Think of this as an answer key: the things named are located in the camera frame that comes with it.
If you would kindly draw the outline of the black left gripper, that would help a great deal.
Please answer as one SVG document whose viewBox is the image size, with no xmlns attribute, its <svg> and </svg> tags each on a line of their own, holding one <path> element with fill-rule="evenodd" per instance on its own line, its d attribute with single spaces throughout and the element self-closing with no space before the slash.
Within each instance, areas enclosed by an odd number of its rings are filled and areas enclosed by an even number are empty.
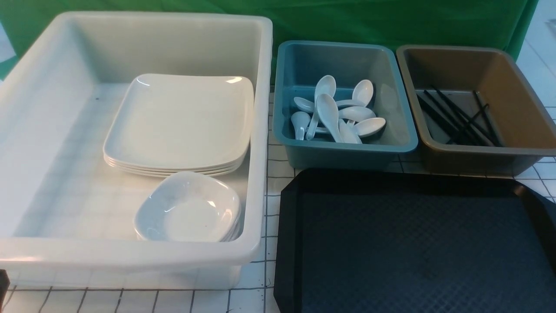
<svg viewBox="0 0 556 313">
<path fill-rule="evenodd" d="M 3 304 L 6 299 L 6 295 L 10 286 L 10 279 L 6 270 L 0 270 L 0 305 Z"/>
</svg>

